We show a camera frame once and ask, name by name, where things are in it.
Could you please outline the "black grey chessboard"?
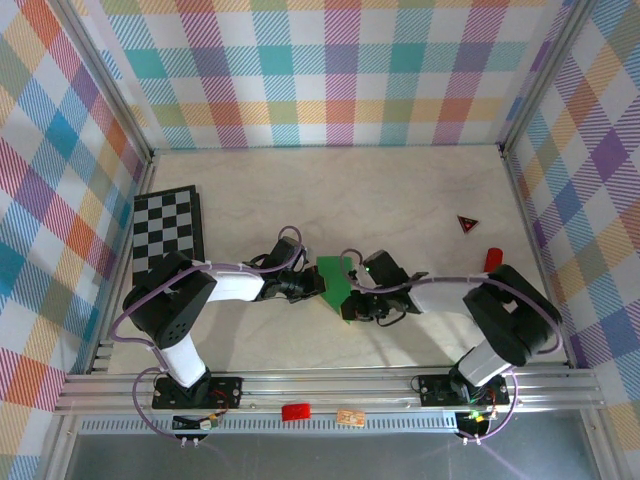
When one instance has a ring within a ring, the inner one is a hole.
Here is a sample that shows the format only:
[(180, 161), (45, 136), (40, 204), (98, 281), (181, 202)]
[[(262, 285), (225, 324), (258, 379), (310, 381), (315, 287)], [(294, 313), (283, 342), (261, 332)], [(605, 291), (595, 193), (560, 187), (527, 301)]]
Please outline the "black grey chessboard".
[(134, 198), (132, 284), (139, 284), (174, 251), (192, 260), (205, 260), (200, 195), (195, 185)]

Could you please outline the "red rectangular tag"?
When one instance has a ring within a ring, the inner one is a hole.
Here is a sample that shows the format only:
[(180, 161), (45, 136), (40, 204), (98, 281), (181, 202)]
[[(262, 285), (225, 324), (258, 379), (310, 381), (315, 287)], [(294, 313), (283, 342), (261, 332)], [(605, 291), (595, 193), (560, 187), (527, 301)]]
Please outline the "red rectangular tag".
[(311, 405), (306, 402), (286, 404), (281, 408), (281, 420), (283, 422), (308, 420), (311, 417)]

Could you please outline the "aluminium frame strut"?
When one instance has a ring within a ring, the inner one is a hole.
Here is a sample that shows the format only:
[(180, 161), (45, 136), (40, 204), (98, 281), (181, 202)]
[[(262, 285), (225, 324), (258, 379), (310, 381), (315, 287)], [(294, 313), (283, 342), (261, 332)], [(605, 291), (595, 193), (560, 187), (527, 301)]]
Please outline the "aluminium frame strut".
[(623, 480), (603, 416), (597, 409), (581, 412), (591, 452), (601, 480)]
[(35, 480), (64, 480), (79, 429), (77, 415), (55, 415), (46, 433)]

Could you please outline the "small wired circuit board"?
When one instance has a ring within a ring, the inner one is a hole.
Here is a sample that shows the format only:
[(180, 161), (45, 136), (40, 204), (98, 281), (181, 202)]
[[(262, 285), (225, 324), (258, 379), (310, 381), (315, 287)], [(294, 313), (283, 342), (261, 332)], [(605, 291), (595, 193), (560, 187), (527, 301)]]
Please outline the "small wired circuit board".
[(212, 413), (204, 417), (174, 415), (172, 428), (174, 430), (210, 431), (220, 425), (223, 417), (223, 413)]

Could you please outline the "green paper sheet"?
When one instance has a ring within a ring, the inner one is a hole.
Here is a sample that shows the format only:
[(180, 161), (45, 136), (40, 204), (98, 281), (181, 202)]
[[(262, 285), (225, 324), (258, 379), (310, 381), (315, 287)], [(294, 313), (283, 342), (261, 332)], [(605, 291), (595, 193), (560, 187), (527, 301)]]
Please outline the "green paper sheet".
[(345, 319), (342, 314), (342, 304), (350, 297), (352, 285), (344, 276), (339, 256), (318, 256), (316, 259), (319, 275), (324, 279), (325, 292), (322, 299), (334, 310), (346, 323), (351, 319)]

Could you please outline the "black round board green light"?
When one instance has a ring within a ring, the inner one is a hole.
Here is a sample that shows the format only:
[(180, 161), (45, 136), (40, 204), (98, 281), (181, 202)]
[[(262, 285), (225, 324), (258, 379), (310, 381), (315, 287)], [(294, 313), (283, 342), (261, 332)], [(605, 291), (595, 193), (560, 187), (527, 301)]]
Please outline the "black round board green light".
[(456, 422), (460, 438), (475, 438), (485, 436), (491, 428), (491, 418), (482, 412), (456, 412)]

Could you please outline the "grey metal panel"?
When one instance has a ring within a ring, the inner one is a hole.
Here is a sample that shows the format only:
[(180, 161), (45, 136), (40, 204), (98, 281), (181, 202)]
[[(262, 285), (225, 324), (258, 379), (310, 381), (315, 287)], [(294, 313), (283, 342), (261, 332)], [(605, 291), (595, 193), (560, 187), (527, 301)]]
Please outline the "grey metal panel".
[(443, 436), (229, 435), (182, 448), (146, 435), (87, 435), (64, 480), (601, 480), (576, 442), (538, 450)]

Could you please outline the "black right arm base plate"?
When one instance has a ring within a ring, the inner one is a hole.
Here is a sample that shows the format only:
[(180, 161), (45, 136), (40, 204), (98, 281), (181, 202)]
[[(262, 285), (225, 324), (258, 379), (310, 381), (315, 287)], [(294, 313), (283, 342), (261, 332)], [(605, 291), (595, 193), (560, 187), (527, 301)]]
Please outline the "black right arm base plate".
[(412, 388), (423, 407), (506, 406), (510, 397), (506, 380), (496, 375), (482, 386), (449, 374), (418, 375)]

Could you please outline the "aluminium frame post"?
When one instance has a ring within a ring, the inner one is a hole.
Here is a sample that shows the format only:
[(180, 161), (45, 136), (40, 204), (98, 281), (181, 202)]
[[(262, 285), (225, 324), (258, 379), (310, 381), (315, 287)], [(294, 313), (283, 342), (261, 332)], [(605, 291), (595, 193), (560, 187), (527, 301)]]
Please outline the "aluminium frame post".
[(77, 14), (70, 0), (47, 0), (63, 29), (71, 38), (71, 42), (78, 50), (87, 65), (87, 70), (106, 101), (114, 112), (114, 116), (121, 123), (124, 132), (132, 139), (133, 146), (147, 164), (153, 162), (153, 148), (145, 138), (133, 112), (126, 104), (113, 76), (99, 50), (96, 48), (80, 16)]
[(553, 20), (551, 39), (545, 39), (538, 49), (531, 65), (533, 70), (525, 77), (524, 91), (514, 99), (500, 133), (498, 147), (503, 158), (514, 151), (598, 1), (562, 0), (559, 9), (564, 14), (562, 21)]

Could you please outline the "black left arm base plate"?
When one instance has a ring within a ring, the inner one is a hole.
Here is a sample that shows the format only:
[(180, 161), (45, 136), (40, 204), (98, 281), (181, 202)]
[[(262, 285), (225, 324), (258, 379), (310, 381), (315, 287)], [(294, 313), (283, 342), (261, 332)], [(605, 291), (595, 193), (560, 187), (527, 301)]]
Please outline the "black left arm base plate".
[(155, 410), (238, 409), (242, 396), (241, 377), (212, 376), (209, 372), (191, 387), (183, 387), (171, 377), (154, 383), (152, 408)]

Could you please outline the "aluminium mounting rail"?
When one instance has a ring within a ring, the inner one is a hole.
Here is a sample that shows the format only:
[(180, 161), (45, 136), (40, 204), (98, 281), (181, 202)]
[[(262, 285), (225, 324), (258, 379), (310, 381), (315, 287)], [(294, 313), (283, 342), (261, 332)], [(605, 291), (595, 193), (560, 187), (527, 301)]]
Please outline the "aluminium mounting rail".
[[(445, 374), (443, 368), (346, 368), (239, 371), (243, 379), (238, 409), (232, 414), (279, 413), (283, 405), (309, 403), (312, 413), (353, 409), (365, 413), (441, 411), (523, 412), (582, 410), (604, 406), (602, 389), (592, 371), (542, 363), (514, 371), (506, 378), (510, 404), (506, 406), (423, 407), (412, 388), (418, 375)], [(116, 414), (143, 408), (155, 414), (187, 410), (152, 408), (156, 373), (71, 375), (55, 413)]]

